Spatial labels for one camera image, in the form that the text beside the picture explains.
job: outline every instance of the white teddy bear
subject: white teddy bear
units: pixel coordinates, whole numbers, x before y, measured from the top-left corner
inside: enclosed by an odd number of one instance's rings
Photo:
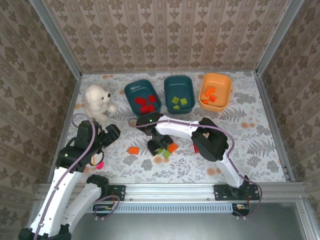
[[[95,118],[99,123],[105,123],[108,117],[104,115],[106,111],[116,113],[118,108],[110,102],[111,94],[104,90],[101,86],[91,84],[84,93],[86,114]]]

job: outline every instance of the red block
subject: red block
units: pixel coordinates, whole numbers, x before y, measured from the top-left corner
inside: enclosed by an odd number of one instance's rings
[[[193,144],[193,147],[194,147],[194,152],[195,152],[196,154],[199,153],[199,150],[198,150],[198,148],[196,147],[195,144]]]
[[[148,105],[147,107],[149,109],[149,113],[152,113],[152,112],[154,112],[156,110],[155,107],[152,104]]]
[[[147,100],[144,99],[144,98],[142,98],[142,97],[139,97],[139,96],[137,96],[137,97],[135,98],[134,102],[135,102],[136,104],[139,104],[139,105],[142,105],[142,106],[147,105]]]
[[[215,102],[215,101],[216,101],[216,99],[217,99],[217,97],[216,97],[216,96],[213,96],[213,95],[212,95],[212,96],[210,97],[210,101],[211,101],[211,102]]]
[[[156,102],[156,98],[155,98],[155,96],[150,95],[148,98],[149,98],[149,102],[150,102],[151,104],[153,104],[153,103],[155,103],[155,102]]]
[[[149,113],[149,107],[148,106],[142,106],[140,107],[140,111],[142,115],[148,114]]]

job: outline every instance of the bracket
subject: bracket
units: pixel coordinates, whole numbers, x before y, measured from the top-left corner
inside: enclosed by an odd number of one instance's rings
[[[239,195],[238,197],[232,195],[230,186],[227,184],[216,184],[213,186],[213,190],[216,201],[247,201],[248,198],[250,198],[250,200],[260,199],[258,187],[253,184],[248,185],[246,194]]]

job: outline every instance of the wire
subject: wire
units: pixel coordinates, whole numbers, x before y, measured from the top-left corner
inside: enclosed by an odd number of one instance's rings
[[[74,161],[73,164],[71,164],[71,166],[64,172],[64,174],[60,177],[60,179],[57,181],[56,185],[53,187],[53,190],[52,190],[52,193],[48,199],[48,201],[46,202],[46,205],[44,207],[44,210],[43,210],[43,213],[42,213],[42,216],[40,218],[40,221],[38,223],[38,227],[35,231],[35,234],[34,234],[34,237],[33,237],[33,240],[37,240],[38,238],[38,235],[39,235],[39,232],[40,232],[40,229],[42,228],[43,226],[43,222],[45,220],[45,216],[47,214],[47,211],[49,209],[49,206],[50,206],[50,203],[52,201],[52,199],[54,198],[54,195],[56,193],[56,191],[59,189],[59,185],[61,184],[61,182],[63,181],[63,179],[65,178],[65,176],[70,173],[70,171],[84,158],[84,156],[89,152],[89,150],[91,149],[92,145],[94,144],[94,141],[95,141],[95,137],[96,137],[96,129],[95,129],[95,125],[94,125],[94,122],[91,120],[91,118],[87,115],[85,115],[84,113],[76,113],[72,116],[72,123],[75,125],[74,123],[74,118],[75,116],[83,116],[85,117],[86,119],[88,119],[88,121],[90,122],[91,126],[92,126],[92,138],[91,138],[91,141],[88,145],[88,147],[84,150],[84,152],[81,154],[81,156],[79,156],[77,158],[77,160]]]
[[[110,199],[110,198],[116,198],[117,202],[116,202],[115,207],[111,210],[111,212],[109,212],[108,215],[104,217],[105,219],[109,218],[115,212],[115,210],[117,210],[117,208],[119,206],[119,203],[120,203],[120,198],[117,195],[109,195],[109,196],[105,196],[105,197],[103,197],[103,198],[101,198],[101,199],[99,199],[99,200],[94,202],[94,204],[97,204],[97,203],[100,203],[100,202],[102,202],[102,201],[104,201],[106,199]],[[97,216],[97,209],[99,209],[99,208],[101,208],[101,207],[96,207],[94,209],[94,212],[93,212],[93,215],[96,218],[98,217]]]
[[[216,126],[210,126],[210,125],[202,125],[202,124],[197,124],[197,123],[187,123],[187,122],[182,122],[182,121],[177,121],[177,120],[160,120],[160,121],[154,121],[154,122],[150,122],[150,123],[147,123],[147,124],[143,124],[143,125],[133,125],[131,124],[131,121],[132,120],[138,120],[137,118],[135,117],[132,117],[128,120],[128,124],[130,127],[133,127],[133,128],[144,128],[144,127],[148,127],[148,126],[151,126],[151,125],[155,125],[155,124],[162,124],[162,123],[173,123],[173,124],[179,124],[179,125],[184,125],[184,126],[188,126],[188,127],[199,127],[199,128],[208,128],[208,129],[213,129],[213,130],[217,130],[217,131],[220,131],[222,133],[224,133],[225,135],[227,135],[231,142],[232,142],[232,145],[230,147],[230,149],[228,149],[228,152],[226,153],[226,157],[228,158],[228,160],[230,161],[232,167],[234,168],[234,170],[236,171],[236,173],[239,175],[240,178],[242,178],[244,181],[247,181],[248,183],[250,184],[253,184],[253,185],[256,185],[258,187],[258,189],[260,190],[260,199],[258,201],[258,204],[256,206],[256,208],[248,215],[246,216],[243,216],[242,214],[236,212],[236,214],[239,214],[240,217],[250,217],[252,216],[256,211],[257,209],[260,207],[260,204],[261,204],[261,201],[262,201],[262,195],[263,195],[263,190],[262,188],[260,187],[260,185],[254,181],[251,181],[247,178],[245,178],[241,173],[240,171],[238,170],[238,168],[236,167],[235,163],[233,162],[233,160],[230,158],[230,153],[233,151],[233,149],[235,148],[235,145],[236,145],[236,142],[235,142],[235,139],[234,137],[229,133],[227,132],[226,130],[223,130],[219,127],[216,127]]]

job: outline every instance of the table surface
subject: table surface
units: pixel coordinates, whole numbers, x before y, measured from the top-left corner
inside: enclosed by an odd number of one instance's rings
[[[86,168],[81,182],[87,177],[98,174],[109,178],[110,183],[217,183],[226,182],[214,162],[195,153],[190,139],[173,136],[178,149],[165,159],[153,157],[148,149],[150,137],[130,127],[128,119],[134,117],[124,94],[127,84],[140,79],[149,80],[162,101],[161,113],[169,117],[200,121],[206,117],[218,127],[228,131],[235,138],[232,158],[240,171],[256,182],[285,182],[284,172],[269,128],[265,110],[253,72],[220,72],[232,80],[232,91],[228,107],[220,113],[207,111],[199,106],[203,72],[182,73],[126,73],[126,74],[90,74],[82,76],[82,83],[73,113],[85,113],[83,93],[88,85],[98,84],[111,93],[112,102],[118,106],[118,112],[109,114],[109,121],[103,124],[116,124],[121,131],[117,141],[104,149],[104,167],[101,170]],[[172,75],[186,75],[192,79],[195,106],[191,113],[171,115],[164,100],[164,80]],[[81,117],[75,118],[79,124]],[[71,125],[66,142],[77,133]],[[139,147],[138,155],[128,153],[130,146]]]

